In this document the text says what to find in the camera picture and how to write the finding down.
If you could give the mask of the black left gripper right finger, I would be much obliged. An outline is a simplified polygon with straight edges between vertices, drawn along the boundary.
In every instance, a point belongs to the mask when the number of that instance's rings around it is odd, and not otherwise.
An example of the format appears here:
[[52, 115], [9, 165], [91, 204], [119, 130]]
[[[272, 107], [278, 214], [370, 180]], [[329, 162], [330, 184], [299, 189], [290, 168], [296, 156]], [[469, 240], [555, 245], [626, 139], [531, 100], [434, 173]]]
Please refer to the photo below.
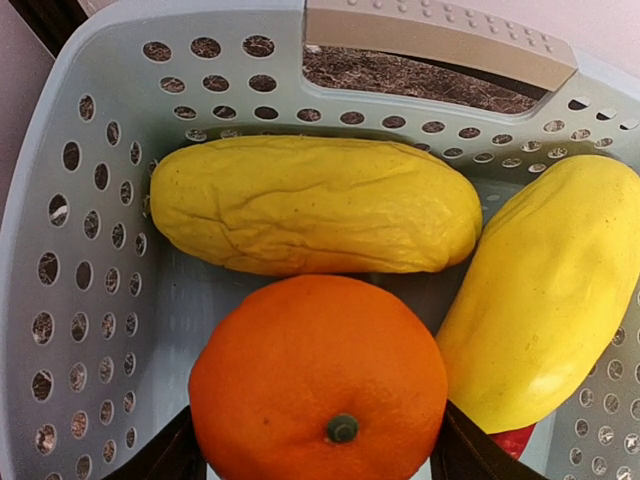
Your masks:
[[448, 402], [430, 456], [435, 480], [544, 480], [503, 451], [452, 402]]

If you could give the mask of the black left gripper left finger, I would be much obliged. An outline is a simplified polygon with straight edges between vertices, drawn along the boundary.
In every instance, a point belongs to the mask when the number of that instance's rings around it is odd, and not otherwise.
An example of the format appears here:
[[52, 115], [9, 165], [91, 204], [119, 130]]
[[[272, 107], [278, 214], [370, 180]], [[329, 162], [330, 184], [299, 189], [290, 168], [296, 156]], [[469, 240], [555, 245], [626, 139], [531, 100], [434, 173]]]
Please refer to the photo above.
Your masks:
[[149, 443], [104, 480], [204, 480], [191, 410], [182, 409]]

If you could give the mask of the red chili pepper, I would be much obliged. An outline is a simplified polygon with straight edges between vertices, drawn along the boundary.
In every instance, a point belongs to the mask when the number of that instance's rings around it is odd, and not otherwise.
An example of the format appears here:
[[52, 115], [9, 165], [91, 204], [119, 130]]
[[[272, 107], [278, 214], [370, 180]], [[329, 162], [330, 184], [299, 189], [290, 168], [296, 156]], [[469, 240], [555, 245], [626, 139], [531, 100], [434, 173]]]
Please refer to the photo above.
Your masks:
[[491, 439], [507, 454], [519, 460], [526, 449], [536, 424], [501, 433], [490, 434]]

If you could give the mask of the orange fruit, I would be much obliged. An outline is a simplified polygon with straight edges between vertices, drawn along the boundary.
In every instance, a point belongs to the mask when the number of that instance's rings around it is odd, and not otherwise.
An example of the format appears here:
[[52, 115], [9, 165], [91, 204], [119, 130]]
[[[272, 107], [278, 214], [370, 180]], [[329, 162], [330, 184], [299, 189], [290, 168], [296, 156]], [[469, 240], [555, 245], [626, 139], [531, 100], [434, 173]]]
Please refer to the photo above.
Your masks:
[[223, 479], [408, 479], [434, 449], [447, 376], [393, 294], [302, 275], [249, 295], [196, 360], [200, 450]]

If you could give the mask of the yellow oblong fruit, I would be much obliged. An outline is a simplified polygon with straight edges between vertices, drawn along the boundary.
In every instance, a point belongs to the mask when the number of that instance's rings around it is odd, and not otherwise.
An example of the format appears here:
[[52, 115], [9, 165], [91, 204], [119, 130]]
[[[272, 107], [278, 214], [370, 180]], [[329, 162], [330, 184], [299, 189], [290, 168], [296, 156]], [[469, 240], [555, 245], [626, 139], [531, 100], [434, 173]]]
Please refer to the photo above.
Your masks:
[[561, 160], [487, 223], [436, 339], [450, 400], [489, 434], [542, 420], [586, 378], [639, 278], [639, 176]]

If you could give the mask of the yellow banana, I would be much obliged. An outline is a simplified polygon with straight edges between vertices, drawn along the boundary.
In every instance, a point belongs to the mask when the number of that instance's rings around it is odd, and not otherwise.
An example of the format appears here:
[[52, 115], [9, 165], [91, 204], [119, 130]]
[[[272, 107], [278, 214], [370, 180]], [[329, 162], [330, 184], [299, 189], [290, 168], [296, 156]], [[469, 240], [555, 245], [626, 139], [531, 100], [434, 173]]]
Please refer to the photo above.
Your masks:
[[154, 225], [231, 270], [439, 272], [464, 261], [483, 214], [469, 180], [393, 141], [244, 136], [167, 155], [150, 182]]

